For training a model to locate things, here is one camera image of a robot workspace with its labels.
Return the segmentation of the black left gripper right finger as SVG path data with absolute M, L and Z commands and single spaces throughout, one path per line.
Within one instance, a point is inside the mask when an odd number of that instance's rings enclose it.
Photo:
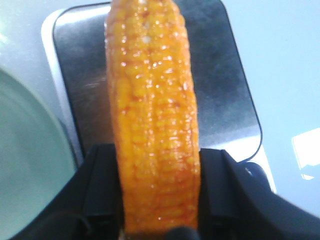
M 318 240 L 320 219 L 273 193 L 225 150 L 200 151 L 203 240 Z

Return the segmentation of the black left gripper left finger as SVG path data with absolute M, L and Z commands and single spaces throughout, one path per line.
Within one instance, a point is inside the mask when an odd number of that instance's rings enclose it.
M 94 145 L 74 176 L 14 240 L 117 240 L 122 213 L 116 150 Z

